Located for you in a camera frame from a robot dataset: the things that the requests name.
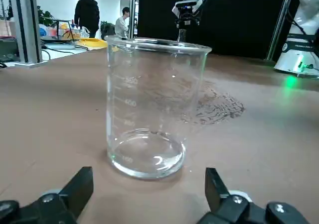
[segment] metal frame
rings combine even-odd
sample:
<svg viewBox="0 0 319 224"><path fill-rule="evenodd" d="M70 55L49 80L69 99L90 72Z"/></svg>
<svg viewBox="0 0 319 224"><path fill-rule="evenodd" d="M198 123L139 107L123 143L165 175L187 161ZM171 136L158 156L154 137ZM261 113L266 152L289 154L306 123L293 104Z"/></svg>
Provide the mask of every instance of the metal frame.
<svg viewBox="0 0 319 224"><path fill-rule="evenodd" d="M134 18L135 18L135 1L130 0L130 28L129 28L129 39L134 37Z"/></svg>
<svg viewBox="0 0 319 224"><path fill-rule="evenodd" d="M277 46L277 43L278 43L278 39L279 39L279 35L280 35L280 33L281 33L282 29L283 29L283 25L284 25L284 22L285 22L285 17L287 15L287 10L288 10L288 7L290 5L290 2L291 2L291 0L284 0L283 1L282 7L281 7L281 10L280 10L278 19L277 19L277 23L276 23L276 26L275 26L275 29L274 29L274 33L273 33L273 36L272 36L272 39L271 39L271 42L270 42L269 50L267 52L267 56L266 56L266 59L265 59L267 61L272 61L273 60L275 49L276 49L276 46Z"/></svg>
<svg viewBox="0 0 319 224"><path fill-rule="evenodd" d="M36 0L11 0L11 3L21 62L42 62Z"/></svg>

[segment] robotic arm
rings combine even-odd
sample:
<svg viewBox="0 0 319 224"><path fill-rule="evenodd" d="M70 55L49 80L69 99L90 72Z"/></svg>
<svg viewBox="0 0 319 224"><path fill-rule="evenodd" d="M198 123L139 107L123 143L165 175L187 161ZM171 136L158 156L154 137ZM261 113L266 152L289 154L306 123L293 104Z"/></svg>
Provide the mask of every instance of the robotic arm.
<svg viewBox="0 0 319 224"><path fill-rule="evenodd" d="M172 12L177 16L178 41L185 41L186 30L199 25L200 17L197 15L206 2L207 0L182 0L175 3Z"/></svg>
<svg viewBox="0 0 319 224"><path fill-rule="evenodd" d="M275 69L319 77L319 52L313 43L319 28L319 0L299 1L295 18L290 17L292 26Z"/></svg>

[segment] black jacket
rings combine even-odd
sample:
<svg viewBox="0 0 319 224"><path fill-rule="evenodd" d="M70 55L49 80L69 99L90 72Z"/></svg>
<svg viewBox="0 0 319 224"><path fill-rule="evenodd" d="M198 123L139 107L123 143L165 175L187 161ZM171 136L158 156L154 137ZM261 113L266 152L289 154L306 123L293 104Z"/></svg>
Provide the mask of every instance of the black jacket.
<svg viewBox="0 0 319 224"><path fill-rule="evenodd" d="M79 0L74 15L74 23L92 31L99 29L100 11L95 0Z"/></svg>

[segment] beaker rim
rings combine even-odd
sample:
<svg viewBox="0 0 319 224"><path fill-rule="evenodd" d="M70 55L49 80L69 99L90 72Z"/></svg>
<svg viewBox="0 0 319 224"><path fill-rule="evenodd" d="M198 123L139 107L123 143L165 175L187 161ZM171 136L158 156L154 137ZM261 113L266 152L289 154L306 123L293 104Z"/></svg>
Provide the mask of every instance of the beaker rim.
<svg viewBox="0 0 319 224"><path fill-rule="evenodd" d="M209 53L211 48L208 46L202 46L192 43L156 39L156 38L145 38L137 37L130 40L122 40L118 36L107 36L106 41L114 45L126 45L131 48L134 46L135 49L150 50L150 51L164 51L168 53Z"/></svg>

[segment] cable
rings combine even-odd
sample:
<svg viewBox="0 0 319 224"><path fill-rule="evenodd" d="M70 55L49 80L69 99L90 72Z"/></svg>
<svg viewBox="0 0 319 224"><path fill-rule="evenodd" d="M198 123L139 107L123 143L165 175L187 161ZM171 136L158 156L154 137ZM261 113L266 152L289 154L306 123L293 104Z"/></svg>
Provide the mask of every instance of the cable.
<svg viewBox="0 0 319 224"><path fill-rule="evenodd" d="M87 50L87 51L90 50L89 48L87 48L87 47L85 47L85 46L76 45L75 47L76 47L76 48L82 48L82 49L85 49L85 50Z"/></svg>
<svg viewBox="0 0 319 224"><path fill-rule="evenodd" d="M51 51L56 51L56 52L61 52L61 53L70 53L70 54L75 55L75 53L70 52L70 51L59 51L59 50L51 49L51 48L48 48L48 47L46 47L45 49L48 49L48 50L51 50Z"/></svg>
<svg viewBox="0 0 319 224"><path fill-rule="evenodd" d="M43 49L41 49L41 51L44 51L46 54L48 54L49 55L49 60L51 60L51 55L50 55L49 52L47 52L46 50L43 50Z"/></svg>
<svg viewBox="0 0 319 224"><path fill-rule="evenodd" d="M70 31L66 31L65 33L63 33L62 37L63 37L66 33L68 33L68 32L70 32ZM68 36L67 38L69 38L70 35L71 35L71 33L69 34L69 36Z"/></svg>
<svg viewBox="0 0 319 224"><path fill-rule="evenodd" d="M206 5L206 3L207 3L207 1L208 0L203 0L203 4L202 4L202 8L201 8L201 11L200 11L200 16L199 16L199 20L201 20L201 17L203 16L203 10L204 10L204 7L205 7L205 5Z"/></svg>
<svg viewBox="0 0 319 224"><path fill-rule="evenodd" d="M68 24L69 24L69 28L70 28L70 33L71 33L71 35L72 35L72 40L73 40L73 42L74 42L74 36L73 36L72 28L71 28L71 25L70 25L69 22L68 22Z"/></svg>
<svg viewBox="0 0 319 224"><path fill-rule="evenodd" d="M286 11L287 11L287 15L289 16L290 20L288 20L287 16L286 16L286 20L291 23L292 25L295 25L296 27L299 28L299 30L302 32L303 35L307 36L307 33L305 32L305 30L294 20L293 16L291 15L290 11L289 11L289 6L286 6ZM314 54L319 57L319 51L316 49L316 46L314 44L314 42L310 39L305 39L314 49Z"/></svg>

